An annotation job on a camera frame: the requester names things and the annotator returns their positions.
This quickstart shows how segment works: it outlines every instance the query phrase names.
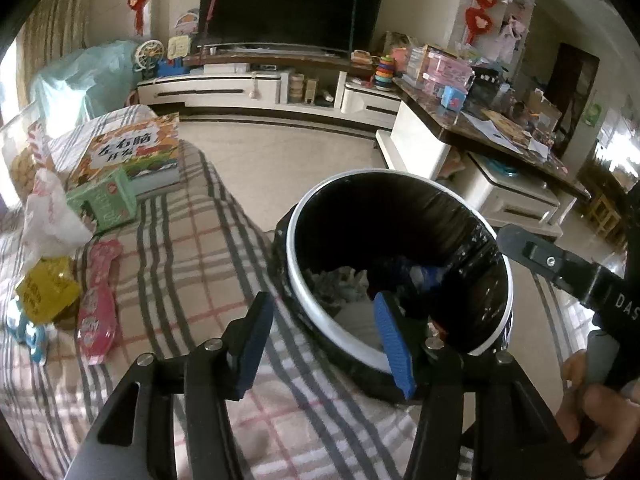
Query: light blue plastic bag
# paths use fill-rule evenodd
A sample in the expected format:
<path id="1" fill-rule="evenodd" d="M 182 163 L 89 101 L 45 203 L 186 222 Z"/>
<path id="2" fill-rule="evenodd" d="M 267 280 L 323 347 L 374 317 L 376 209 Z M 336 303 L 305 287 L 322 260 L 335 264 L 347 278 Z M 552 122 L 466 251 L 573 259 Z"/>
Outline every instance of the light blue plastic bag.
<path id="1" fill-rule="evenodd" d="M 113 41 L 76 50 L 49 63 L 31 81 L 49 137 L 57 138 L 78 124 L 122 108 L 138 81 L 133 55 L 138 44 Z"/>

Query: human hand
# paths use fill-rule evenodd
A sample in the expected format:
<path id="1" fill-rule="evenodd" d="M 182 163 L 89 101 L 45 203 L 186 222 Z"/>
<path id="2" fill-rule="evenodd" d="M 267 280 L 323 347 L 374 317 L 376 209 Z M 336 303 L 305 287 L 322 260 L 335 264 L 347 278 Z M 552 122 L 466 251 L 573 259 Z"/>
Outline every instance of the human hand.
<path id="1" fill-rule="evenodd" d="M 640 386 L 631 400 L 602 384 L 584 385 L 587 352 L 580 350 L 562 365 L 561 375 L 571 381 L 556 413 L 556 421 L 565 438 L 572 442 L 580 433 L 580 419 L 588 416 L 602 430 L 600 438 L 591 439 L 583 452 L 591 452 L 582 462 L 587 476 L 596 478 L 609 473 L 640 430 Z"/>

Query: plaid bedsheet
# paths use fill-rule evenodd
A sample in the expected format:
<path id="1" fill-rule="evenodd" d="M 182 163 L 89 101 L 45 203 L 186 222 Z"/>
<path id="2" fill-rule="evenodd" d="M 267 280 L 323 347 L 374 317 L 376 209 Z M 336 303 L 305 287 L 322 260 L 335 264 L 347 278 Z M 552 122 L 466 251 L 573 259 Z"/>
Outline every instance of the plaid bedsheet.
<path id="1" fill-rule="evenodd" d="M 52 144 L 57 167 L 68 173 L 92 136 L 152 115 L 129 107 L 76 128 Z M 136 222 L 102 236 L 124 247 L 111 275 L 122 338 L 104 364 L 85 364 L 72 331 L 51 326 L 47 363 L 34 365 L 2 322 L 0 410 L 47 479 L 63 478 L 137 355 L 185 354 L 244 316 L 258 291 L 276 294 L 268 240 L 203 153 L 186 142 L 180 149 L 184 187 L 139 203 Z M 20 212 L 9 215 L 0 234 L 2 320 L 24 258 L 22 222 Z M 89 248 L 76 254 L 83 288 Z M 416 430 L 406 408 L 363 396 L 327 364 L 280 301 L 254 387 L 227 405 L 246 478 L 399 479 Z M 174 419 L 178 476 L 190 478 L 181 399 Z"/>

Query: finger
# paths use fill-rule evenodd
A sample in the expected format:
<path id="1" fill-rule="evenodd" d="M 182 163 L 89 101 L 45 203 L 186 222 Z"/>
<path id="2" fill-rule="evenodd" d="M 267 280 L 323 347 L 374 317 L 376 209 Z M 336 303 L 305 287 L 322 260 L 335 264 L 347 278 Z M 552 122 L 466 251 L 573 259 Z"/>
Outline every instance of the finger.
<path id="1" fill-rule="evenodd" d="M 577 388 L 569 388 L 556 413 L 556 422 L 567 442 L 573 442 L 580 433 L 576 393 Z"/>
<path id="2" fill-rule="evenodd" d="M 582 464 L 589 476 L 608 473 L 640 428 L 640 406 L 601 384 L 592 384 L 582 397 L 584 413 L 604 434 L 596 449 Z"/>
<path id="3" fill-rule="evenodd" d="M 571 355 L 560 370 L 560 374 L 565 381 L 571 381 L 571 386 L 580 386 L 587 373 L 587 351 L 578 350 Z"/>
<path id="4" fill-rule="evenodd" d="M 629 395 L 629 400 L 635 402 L 636 404 L 640 404 L 640 379 L 636 380 L 636 382 L 634 383 Z"/>

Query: blue container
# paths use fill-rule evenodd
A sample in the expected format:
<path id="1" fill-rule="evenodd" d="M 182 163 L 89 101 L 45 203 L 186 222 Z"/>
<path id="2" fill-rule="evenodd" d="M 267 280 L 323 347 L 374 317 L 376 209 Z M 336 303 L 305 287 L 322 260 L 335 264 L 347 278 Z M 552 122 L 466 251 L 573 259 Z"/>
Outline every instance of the blue container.
<path id="1" fill-rule="evenodd" d="M 168 59 L 158 61 L 158 77 L 188 74 L 189 70 L 188 66 L 182 65 L 181 57 L 175 58 L 172 63 Z"/>
<path id="2" fill-rule="evenodd" d="M 466 92 L 457 89 L 455 86 L 445 86 L 440 103 L 445 108 L 459 112 L 466 99 Z"/>

